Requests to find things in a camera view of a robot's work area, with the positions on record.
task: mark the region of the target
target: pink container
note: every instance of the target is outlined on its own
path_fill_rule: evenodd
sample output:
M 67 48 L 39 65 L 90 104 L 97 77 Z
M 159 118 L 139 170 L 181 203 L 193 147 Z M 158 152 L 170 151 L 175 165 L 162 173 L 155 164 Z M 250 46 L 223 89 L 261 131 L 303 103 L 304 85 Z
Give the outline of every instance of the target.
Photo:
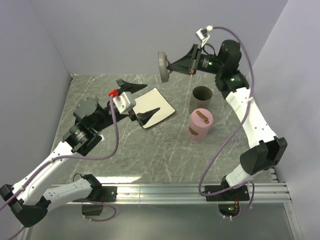
M 189 138 L 196 142 L 205 140 L 213 123 L 214 117 L 207 109 L 198 108 L 194 110 L 190 115 Z

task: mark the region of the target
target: gray marble tabletop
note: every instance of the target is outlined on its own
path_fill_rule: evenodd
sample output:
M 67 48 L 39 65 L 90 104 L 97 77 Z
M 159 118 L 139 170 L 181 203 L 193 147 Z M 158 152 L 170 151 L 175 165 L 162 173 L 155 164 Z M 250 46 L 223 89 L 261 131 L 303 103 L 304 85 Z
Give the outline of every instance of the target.
M 117 79 L 130 83 L 148 84 L 134 94 L 138 97 L 153 88 L 176 109 L 176 112 L 149 129 L 143 129 L 136 121 L 125 118 L 118 123 L 119 148 L 108 160 L 80 160 L 61 176 L 57 184 L 72 181 L 75 173 L 93 174 L 105 183 L 170 183 L 198 182 L 205 167 L 220 145 L 238 126 L 239 120 L 231 107 L 222 98 L 214 82 L 214 75 L 200 74 L 190 77 L 172 73 L 170 81 L 162 83 L 158 75 L 75 75 L 70 85 L 54 147 L 74 124 L 73 112 L 85 97 L 99 99 L 102 107 L 107 105 L 108 93 L 118 88 Z M 188 138 L 189 100 L 196 86 L 212 89 L 213 98 L 209 110 L 213 115 L 213 126 L 204 142 L 193 142 Z M 103 130 L 102 141 L 88 156 L 105 156 L 115 146 L 113 127 Z M 241 129 L 224 148 L 209 170 L 205 181 L 220 181 L 238 164 L 240 155 L 249 149 L 245 132 Z M 264 171 L 255 177 L 256 182 L 270 182 L 272 176 Z

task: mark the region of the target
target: wall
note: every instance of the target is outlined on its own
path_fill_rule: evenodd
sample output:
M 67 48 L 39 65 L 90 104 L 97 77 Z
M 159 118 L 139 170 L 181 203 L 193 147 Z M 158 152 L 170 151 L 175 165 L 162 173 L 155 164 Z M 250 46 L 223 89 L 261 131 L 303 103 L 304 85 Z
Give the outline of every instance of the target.
M 306 240 L 320 236 L 319 11 L 318 0 L 289 0 L 254 64 L 259 107 L 288 141 L 276 172 Z
M 0 34 L 2 186 L 19 181 L 49 154 L 70 75 L 28 0 L 0 1 Z M 0 239 L 19 227 L 8 207 L 0 222 Z
M 288 0 L 31 0 L 72 74 L 158 74 L 207 25 L 236 31 L 256 59 Z M 228 33 L 216 30 L 217 51 Z M 240 69 L 246 73 L 243 61 Z

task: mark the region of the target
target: red clip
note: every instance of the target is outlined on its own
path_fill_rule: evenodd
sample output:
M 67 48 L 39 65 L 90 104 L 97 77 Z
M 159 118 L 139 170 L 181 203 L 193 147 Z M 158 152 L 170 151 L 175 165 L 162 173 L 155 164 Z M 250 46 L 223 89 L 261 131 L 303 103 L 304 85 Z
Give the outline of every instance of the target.
M 113 94 L 114 97 L 119 95 L 119 92 L 116 89 L 113 89 L 111 92 L 109 92 L 109 96 L 111 97 L 111 95 Z

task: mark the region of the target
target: gray cup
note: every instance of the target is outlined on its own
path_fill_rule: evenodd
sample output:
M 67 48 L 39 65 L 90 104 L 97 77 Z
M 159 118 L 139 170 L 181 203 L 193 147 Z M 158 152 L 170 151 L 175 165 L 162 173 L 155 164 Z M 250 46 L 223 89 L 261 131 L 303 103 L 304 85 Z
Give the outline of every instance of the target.
M 206 86 L 197 86 L 193 89 L 189 113 L 191 114 L 196 109 L 208 109 L 209 103 L 212 99 L 212 91 Z

